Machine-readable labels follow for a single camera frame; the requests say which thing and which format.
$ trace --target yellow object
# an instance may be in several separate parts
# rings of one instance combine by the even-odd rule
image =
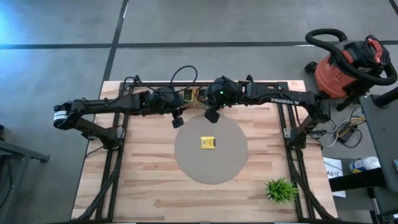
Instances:
[[[200,137],[200,148],[201,149],[215,149],[216,148],[216,138],[214,138],[214,136]]]

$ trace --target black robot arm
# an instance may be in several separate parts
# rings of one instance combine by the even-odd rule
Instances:
[[[295,148],[305,148],[305,139],[318,123],[330,120],[330,107],[310,91],[289,91],[271,89],[261,83],[255,83],[251,76],[245,81],[234,82],[226,77],[217,78],[209,84],[205,92],[205,117],[216,123],[219,117],[217,111],[225,106],[233,105],[261,105],[263,103],[280,103],[302,106],[308,111],[307,118],[299,127],[290,130],[290,143]],[[150,114],[169,114],[174,117],[173,127],[183,125],[182,115],[185,102],[182,95],[173,86],[164,86],[153,92],[142,91],[130,93],[115,99],[103,100],[73,100],[54,107],[54,126],[58,129],[77,129],[86,138],[96,136],[104,144],[105,149],[114,149],[120,145],[115,127],[103,128],[82,118],[86,114],[124,113],[132,116],[146,116]]]
[[[290,130],[290,143],[294,148],[305,148],[307,135],[319,124],[330,120],[329,102],[322,100],[319,95],[311,91],[290,91],[271,89],[261,83],[255,83],[249,75],[246,81],[234,82],[226,77],[217,78],[206,89],[207,104],[205,117],[212,123],[217,122],[220,115],[217,111],[225,106],[233,105],[261,105],[263,103],[279,103],[293,105],[297,120],[297,106],[304,107],[308,116],[297,128]]]
[[[184,104],[183,98],[174,91],[172,86],[159,88],[152,93],[150,91],[130,93],[112,100],[107,98],[86,100],[83,98],[55,106],[53,124],[62,130],[77,129],[86,138],[95,136],[101,140],[105,149],[114,149],[121,144],[116,128],[103,128],[82,118],[83,115],[124,113],[133,116],[146,116],[171,113],[174,117],[172,124],[174,128],[178,128],[183,125],[180,115],[183,111],[181,106]]]

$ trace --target concrete floor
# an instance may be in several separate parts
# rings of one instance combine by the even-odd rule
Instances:
[[[121,5],[122,0],[0,0],[0,44],[110,44]],[[352,40],[368,34],[397,40],[397,22],[388,0],[130,0],[119,42],[304,41],[305,34],[317,28],[341,29]],[[387,48],[397,67],[398,46]],[[221,75],[242,79],[250,73],[258,80],[305,80],[307,89],[316,91],[303,67],[326,54],[315,47],[119,49],[110,80],[135,74],[143,80],[168,80],[176,69],[190,64],[199,70],[199,80]],[[48,164],[32,162],[14,223],[70,218],[87,141],[77,131],[55,129],[52,108],[75,98],[96,99],[108,55],[109,49],[0,50],[5,138],[51,154]],[[187,70],[177,79],[191,77]],[[350,109],[333,111],[333,120],[340,122]],[[375,155],[366,125],[361,129],[364,139],[357,148],[336,144],[325,147],[324,156]],[[353,197],[358,205],[367,200],[362,193],[350,195],[358,196]],[[336,199],[340,218],[370,222],[363,217],[368,212],[359,211],[366,208],[354,212],[346,200]]]

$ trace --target paper sheet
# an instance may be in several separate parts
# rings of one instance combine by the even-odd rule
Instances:
[[[341,168],[341,160],[324,157],[323,161],[325,162],[326,171],[328,173],[328,179],[341,177],[343,175],[343,171]],[[339,192],[332,192],[332,194],[333,196],[337,197],[346,197],[345,190]]]

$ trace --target spray can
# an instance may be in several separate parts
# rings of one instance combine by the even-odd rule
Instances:
[[[380,168],[379,159],[374,156],[369,156],[364,159],[359,159],[349,164],[349,169],[353,174],[364,172],[371,169]]]

